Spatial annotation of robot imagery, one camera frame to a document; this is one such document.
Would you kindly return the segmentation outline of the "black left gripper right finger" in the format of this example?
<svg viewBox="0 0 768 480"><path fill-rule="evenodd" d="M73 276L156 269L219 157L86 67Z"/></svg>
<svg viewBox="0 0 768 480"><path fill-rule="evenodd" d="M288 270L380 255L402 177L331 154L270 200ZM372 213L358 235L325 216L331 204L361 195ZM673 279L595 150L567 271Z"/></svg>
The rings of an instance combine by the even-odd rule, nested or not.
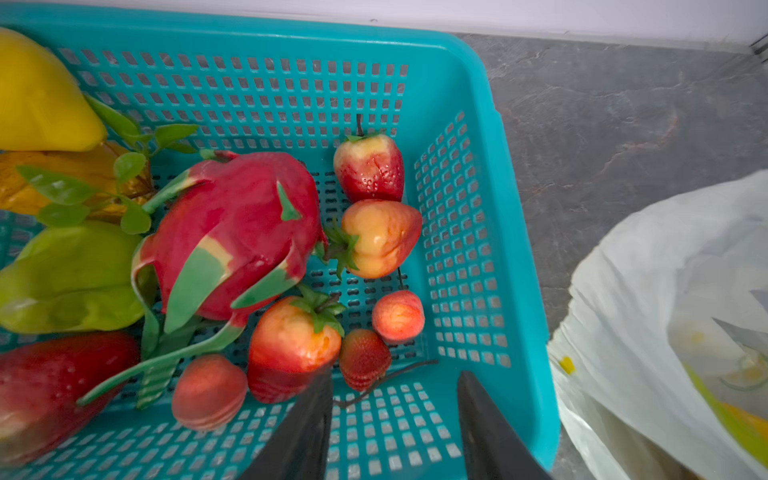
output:
<svg viewBox="0 0 768 480"><path fill-rule="evenodd" d="M457 399L468 479L551 479L472 372L461 372Z"/></svg>

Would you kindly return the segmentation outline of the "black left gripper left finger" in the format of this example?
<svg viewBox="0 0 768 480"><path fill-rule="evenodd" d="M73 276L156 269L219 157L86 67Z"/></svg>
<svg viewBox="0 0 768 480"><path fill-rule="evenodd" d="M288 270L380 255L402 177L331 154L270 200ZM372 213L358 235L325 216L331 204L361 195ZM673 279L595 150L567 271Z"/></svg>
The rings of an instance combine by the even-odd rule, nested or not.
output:
<svg viewBox="0 0 768 480"><path fill-rule="evenodd" d="M298 396L239 479L324 479L332 408L333 382L329 373L322 373Z"/></svg>

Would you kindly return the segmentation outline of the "white plastic bag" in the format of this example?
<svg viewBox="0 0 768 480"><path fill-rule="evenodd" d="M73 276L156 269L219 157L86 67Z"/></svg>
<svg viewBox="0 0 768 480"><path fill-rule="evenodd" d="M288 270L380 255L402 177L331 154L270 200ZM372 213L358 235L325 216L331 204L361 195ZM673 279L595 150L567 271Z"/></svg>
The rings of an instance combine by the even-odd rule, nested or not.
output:
<svg viewBox="0 0 768 480"><path fill-rule="evenodd" d="M569 292L547 351L594 477L766 477L765 171L628 216Z"/></svg>

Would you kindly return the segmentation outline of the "teal plastic basket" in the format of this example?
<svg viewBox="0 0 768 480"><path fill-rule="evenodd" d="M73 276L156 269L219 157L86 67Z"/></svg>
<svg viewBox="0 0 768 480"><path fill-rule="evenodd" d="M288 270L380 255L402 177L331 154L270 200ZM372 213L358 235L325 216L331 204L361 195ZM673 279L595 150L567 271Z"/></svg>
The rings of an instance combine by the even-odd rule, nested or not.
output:
<svg viewBox="0 0 768 480"><path fill-rule="evenodd" d="M436 32L55 4L5 3L1 23L54 53L83 90L144 130L198 126L199 149L285 151L317 185L322 217L348 207L333 172L357 124L383 131L405 162L407 204L424 220L400 269L377 280L309 263L338 295L343 326L407 288L422 333L393 351L395 378L327 422L329 479L462 479L457 383L472 372L530 453L555 460L560 418L547 320L506 141L486 70Z"/></svg>

